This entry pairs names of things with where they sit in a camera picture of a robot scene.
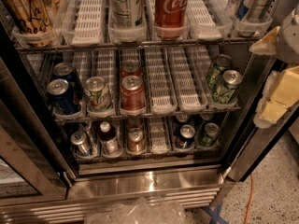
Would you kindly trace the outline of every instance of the plastic bag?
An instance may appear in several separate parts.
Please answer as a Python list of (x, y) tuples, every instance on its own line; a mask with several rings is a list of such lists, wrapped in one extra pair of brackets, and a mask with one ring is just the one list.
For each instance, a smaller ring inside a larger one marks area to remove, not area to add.
[(85, 224), (184, 224), (185, 211), (179, 203), (158, 202), (151, 205), (144, 198), (132, 205), (113, 205), (108, 213), (89, 215)]

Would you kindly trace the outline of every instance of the bottle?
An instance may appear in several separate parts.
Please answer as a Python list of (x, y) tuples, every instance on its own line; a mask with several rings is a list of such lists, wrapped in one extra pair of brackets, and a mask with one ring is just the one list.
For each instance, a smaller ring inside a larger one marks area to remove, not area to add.
[(114, 155), (120, 152), (116, 129), (107, 121), (103, 121), (100, 124), (99, 138), (100, 143), (103, 147), (103, 152), (105, 154)]

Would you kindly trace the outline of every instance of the white plastic rack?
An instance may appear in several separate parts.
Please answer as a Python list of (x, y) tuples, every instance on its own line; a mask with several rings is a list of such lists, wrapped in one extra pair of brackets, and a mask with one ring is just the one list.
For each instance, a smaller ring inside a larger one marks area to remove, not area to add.
[(175, 112), (178, 103), (169, 67), (161, 49), (145, 50), (150, 110), (153, 114)]

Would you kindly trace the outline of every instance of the blue can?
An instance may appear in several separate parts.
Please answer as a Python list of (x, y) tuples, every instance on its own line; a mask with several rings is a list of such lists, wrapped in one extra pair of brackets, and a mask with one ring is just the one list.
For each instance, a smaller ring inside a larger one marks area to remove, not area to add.
[(53, 101), (56, 113), (72, 115), (80, 110), (78, 97), (65, 79), (54, 79), (47, 87), (49, 98)]

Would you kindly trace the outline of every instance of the silver can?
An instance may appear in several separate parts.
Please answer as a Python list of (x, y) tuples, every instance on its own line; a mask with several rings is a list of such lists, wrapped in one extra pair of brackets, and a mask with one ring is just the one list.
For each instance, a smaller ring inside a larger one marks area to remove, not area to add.
[(204, 131), (198, 136), (198, 144), (200, 147), (213, 147), (218, 135), (220, 128), (215, 123), (208, 123), (205, 126)]
[(232, 58), (230, 56), (225, 54), (218, 55), (206, 73), (206, 84), (208, 88), (213, 91), (223, 72), (232, 67)]
[(235, 70), (225, 71), (214, 88), (212, 98), (218, 104), (230, 104), (237, 96), (243, 77)]

